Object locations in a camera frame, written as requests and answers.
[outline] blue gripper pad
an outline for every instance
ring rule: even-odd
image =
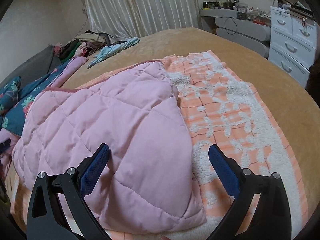
[[[211,145],[209,148],[210,163],[216,171],[228,195],[233,196],[236,199],[240,193],[238,177],[231,170],[225,158],[220,154],[217,147],[217,145]]]
[[[98,152],[95,152],[91,157],[93,160],[91,160],[90,165],[79,181],[80,195],[82,198],[92,193],[94,186],[109,160],[110,149],[108,145],[104,144],[103,147],[99,147],[97,151]]]

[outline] gray blanket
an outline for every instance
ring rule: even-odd
[[[12,71],[1,82],[0,87],[4,87],[14,77],[21,76],[20,89],[22,89],[25,85],[51,72],[60,64],[59,58],[54,55],[54,46],[49,45]]]

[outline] dresser drawer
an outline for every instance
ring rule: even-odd
[[[306,25],[303,27],[302,19],[292,16],[292,35],[314,49],[317,48],[318,25],[311,19],[306,19]]]
[[[273,27],[271,28],[271,44],[289,54],[307,69],[315,62],[316,50],[313,47]]]
[[[309,78],[309,71],[298,61],[280,51],[274,46],[270,46],[269,61],[277,65],[283,71],[292,76],[298,83],[305,88]]]
[[[291,15],[285,12],[271,9],[271,26],[288,34],[292,34]]]

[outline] tan bedspread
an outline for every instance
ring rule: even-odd
[[[208,50],[255,86],[276,119],[301,168],[311,216],[320,201],[320,109],[293,78],[257,53],[196,28],[167,30],[141,38],[137,45],[87,69],[89,59],[63,87],[74,89],[107,71],[141,61]]]

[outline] drawer handle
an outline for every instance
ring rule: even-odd
[[[288,17],[287,15],[286,15],[286,13],[282,13],[282,12],[277,12],[277,11],[274,11],[273,12],[274,14],[277,14],[277,15],[281,15],[282,17]]]
[[[284,21],[280,21],[277,19],[277,22],[280,24],[280,25],[285,25],[285,22]]]
[[[282,68],[284,69],[284,71],[286,71],[287,73],[290,73],[292,71],[292,68],[290,68],[286,64],[284,64],[283,61],[281,61],[281,65],[282,65]]]
[[[288,51],[290,51],[290,52],[292,52],[292,53],[296,53],[296,52],[298,51],[297,48],[289,45],[287,42],[285,42],[284,44],[285,44],[285,46],[287,47]]]
[[[309,37],[309,36],[310,36],[310,33],[306,32],[306,31],[303,30],[303,29],[300,29],[300,31],[301,31],[301,33],[302,33],[303,35],[305,35],[306,37]]]

